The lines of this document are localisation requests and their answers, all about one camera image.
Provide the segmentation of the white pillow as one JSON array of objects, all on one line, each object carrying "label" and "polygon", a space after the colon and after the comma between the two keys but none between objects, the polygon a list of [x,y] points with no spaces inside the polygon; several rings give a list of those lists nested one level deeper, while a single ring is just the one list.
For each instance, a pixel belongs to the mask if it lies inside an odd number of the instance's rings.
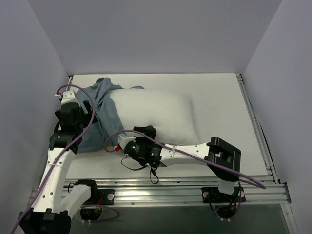
[{"label": "white pillow", "polygon": [[199,139],[190,95],[168,90],[119,89],[110,93],[125,130],[153,126],[156,140],[175,145],[195,145]]}]

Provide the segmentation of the blue plaid pillowcase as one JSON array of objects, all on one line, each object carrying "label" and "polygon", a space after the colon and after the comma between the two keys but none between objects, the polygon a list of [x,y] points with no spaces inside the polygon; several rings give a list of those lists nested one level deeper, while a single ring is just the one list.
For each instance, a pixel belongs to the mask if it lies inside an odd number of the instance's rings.
[{"label": "blue plaid pillowcase", "polygon": [[110,78],[99,78],[92,86],[84,89],[95,104],[97,122],[82,137],[78,153],[102,150],[108,137],[124,129],[115,103],[109,97],[111,91],[119,89],[122,86],[113,84]]}]

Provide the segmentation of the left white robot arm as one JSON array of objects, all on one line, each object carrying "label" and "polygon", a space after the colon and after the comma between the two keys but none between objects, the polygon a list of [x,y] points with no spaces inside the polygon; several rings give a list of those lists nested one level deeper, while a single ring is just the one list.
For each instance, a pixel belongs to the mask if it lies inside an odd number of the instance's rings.
[{"label": "left white robot arm", "polygon": [[69,195],[61,197],[82,136],[96,122],[94,102],[85,100],[79,104],[76,98],[63,97],[55,115],[58,123],[49,140],[48,159],[40,186],[18,218],[18,225],[26,234],[67,234],[72,217],[81,205],[94,204],[98,200],[96,183],[88,179],[76,182]]}]

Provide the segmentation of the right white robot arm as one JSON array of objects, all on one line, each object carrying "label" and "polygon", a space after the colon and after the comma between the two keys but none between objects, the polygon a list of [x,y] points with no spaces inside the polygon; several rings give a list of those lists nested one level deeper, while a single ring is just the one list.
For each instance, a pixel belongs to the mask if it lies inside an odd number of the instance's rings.
[{"label": "right white robot arm", "polygon": [[233,145],[213,137],[210,142],[197,145],[160,146],[155,143],[157,131],[153,126],[134,127],[132,132],[135,136],[120,134],[118,145],[126,156],[143,167],[149,166],[152,173],[159,167],[206,164],[219,178],[217,197],[222,201],[228,201],[234,196],[234,187],[239,181],[239,175],[232,174],[229,170],[240,171],[241,151]]}]

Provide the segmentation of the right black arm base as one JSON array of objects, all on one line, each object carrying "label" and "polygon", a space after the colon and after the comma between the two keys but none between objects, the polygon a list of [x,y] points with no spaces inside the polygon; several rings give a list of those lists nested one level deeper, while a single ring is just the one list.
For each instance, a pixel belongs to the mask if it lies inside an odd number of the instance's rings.
[{"label": "right black arm base", "polygon": [[202,202],[209,204],[212,212],[221,221],[230,222],[235,218],[242,203],[246,202],[244,189],[239,184],[231,195],[221,193],[217,187],[203,187]]}]

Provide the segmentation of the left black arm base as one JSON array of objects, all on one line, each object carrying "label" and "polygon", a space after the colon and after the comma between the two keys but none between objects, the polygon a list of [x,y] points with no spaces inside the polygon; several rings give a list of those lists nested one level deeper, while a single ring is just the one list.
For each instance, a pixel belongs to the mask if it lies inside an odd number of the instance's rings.
[{"label": "left black arm base", "polygon": [[[100,189],[95,198],[90,198],[83,205],[113,205],[115,197],[114,189]],[[80,210],[82,220],[97,221],[102,215],[103,208],[83,208]]]}]

